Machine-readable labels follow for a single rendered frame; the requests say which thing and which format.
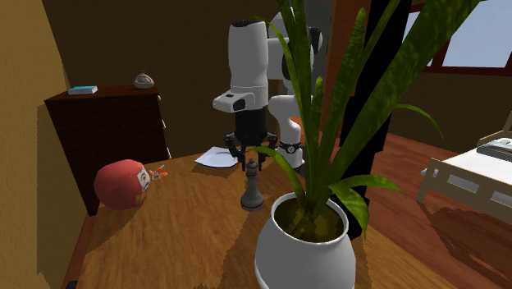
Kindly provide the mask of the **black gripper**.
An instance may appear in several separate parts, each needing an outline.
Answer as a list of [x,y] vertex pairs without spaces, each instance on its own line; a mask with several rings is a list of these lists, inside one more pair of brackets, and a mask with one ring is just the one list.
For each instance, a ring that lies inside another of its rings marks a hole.
[[[241,150],[235,145],[235,138],[242,144]],[[269,149],[275,149],[278,137],[274,133],[267,133],[266,109],[245,110],[235,113],[235,133],[223,135],[223,141],[231,156],[239,163],[245,165],[244,145],[261,145]],[[258,170],[261,171],[267,154],[258,152]]]

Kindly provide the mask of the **white plate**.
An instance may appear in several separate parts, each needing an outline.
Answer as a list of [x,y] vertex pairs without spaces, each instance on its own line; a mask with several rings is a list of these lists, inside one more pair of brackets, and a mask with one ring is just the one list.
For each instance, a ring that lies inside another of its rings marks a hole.
[[229,168],[238,163],[237,157],[233,157],[229,149],[213,146],[206,153],[195,160],[196,163],[206,167]]

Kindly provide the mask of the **black chess piece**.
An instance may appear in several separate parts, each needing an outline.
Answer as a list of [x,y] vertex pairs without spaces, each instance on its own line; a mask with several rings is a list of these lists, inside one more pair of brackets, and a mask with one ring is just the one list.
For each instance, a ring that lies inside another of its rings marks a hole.
[[250,159],[245,166],[247,188],[240,198],[242,209],[253,212],[260,210],[264,205],[264,198],[258,190],[258,163]]

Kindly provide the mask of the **wooden table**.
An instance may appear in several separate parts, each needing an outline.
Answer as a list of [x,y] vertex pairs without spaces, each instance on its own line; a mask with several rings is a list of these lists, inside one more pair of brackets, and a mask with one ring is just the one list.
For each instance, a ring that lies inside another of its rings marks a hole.
[[76,289],[259,289],[258,235],[272,203],[292,190],[286,173],[264,163],[265,207],[249,213],[240,205],[239,167],[205,167],[194,156],[164,167],[167,175],[138,208],[98,210]]

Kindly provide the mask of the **grey round vase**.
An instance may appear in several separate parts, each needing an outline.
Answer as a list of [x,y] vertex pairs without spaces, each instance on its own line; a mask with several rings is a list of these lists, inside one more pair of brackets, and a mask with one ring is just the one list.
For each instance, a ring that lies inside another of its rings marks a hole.
[[138,89],[150,89],[154,87],[153,79],[145,73],[145,71],[140,71],[139,74],[135,77],[134,86]]

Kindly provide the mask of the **green plant in white pot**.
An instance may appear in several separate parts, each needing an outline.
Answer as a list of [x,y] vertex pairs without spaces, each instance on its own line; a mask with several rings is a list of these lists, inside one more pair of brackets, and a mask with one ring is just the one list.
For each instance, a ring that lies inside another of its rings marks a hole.
[[328,114],[324,88],[311,77],[304,1],[277,0],[285,30],[277,38],[285,54],[306,138],[306,177],[300,180],[275,149],[260,152],[278,163],[293,190],[278,198],[258,237],[254,269],[261,289],[354,289],[356,258],[348,216],[361,228],[369,212],[359,186],[393,189],[377,175],[347,177],[345,170],[373,138],[424,67],[463,24],[480,0],[427,0],[396,55],[377,82],[339,149],[335,140],[346,104],[400,0],[390,0],[371,34],[366,12],[356,16]]

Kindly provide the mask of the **red round daruma doll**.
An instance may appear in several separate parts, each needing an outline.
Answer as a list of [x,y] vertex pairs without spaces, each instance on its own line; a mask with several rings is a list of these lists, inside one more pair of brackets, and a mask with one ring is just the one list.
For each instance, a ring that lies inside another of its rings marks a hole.
[[142,163],[124,159],[98,170],[94,178],[94,192],[110,209],[132,209],[144,202],[150,182],[151,176]]

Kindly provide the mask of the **dark wooden chest of drawers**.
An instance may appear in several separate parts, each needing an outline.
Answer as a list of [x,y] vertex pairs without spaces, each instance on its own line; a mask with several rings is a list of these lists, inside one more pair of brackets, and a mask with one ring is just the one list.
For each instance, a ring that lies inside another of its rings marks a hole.
[[100,204],[94,192],[100,168],[123,159],[146,164],[170,158],[155,87],[100,85],[94,94],[63,92],[44,103],[90,216]]

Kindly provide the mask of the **light blue book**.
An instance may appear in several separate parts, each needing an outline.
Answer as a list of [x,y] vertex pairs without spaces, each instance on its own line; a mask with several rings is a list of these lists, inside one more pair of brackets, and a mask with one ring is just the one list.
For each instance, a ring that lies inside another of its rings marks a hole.
[[97,85],[85,85],[85,86],[75,86],[70,88],[67,93],[69,95],[87,95],[87,94],[95,94],[98,91]]

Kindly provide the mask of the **white bed with pale frame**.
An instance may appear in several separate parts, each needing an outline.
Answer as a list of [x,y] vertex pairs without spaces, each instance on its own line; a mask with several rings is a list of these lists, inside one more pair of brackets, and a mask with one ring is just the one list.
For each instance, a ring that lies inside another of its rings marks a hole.
[[422,175],[418,202],[434,190],[512,225],[512,112],[476,148],[443,161],[432,158]]

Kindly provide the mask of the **window with red-brown frame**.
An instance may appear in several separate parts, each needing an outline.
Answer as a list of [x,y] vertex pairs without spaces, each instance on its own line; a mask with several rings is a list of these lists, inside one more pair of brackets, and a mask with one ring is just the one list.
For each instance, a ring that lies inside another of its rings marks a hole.
[[424,70],[511,77],[512,0],[482,0]]

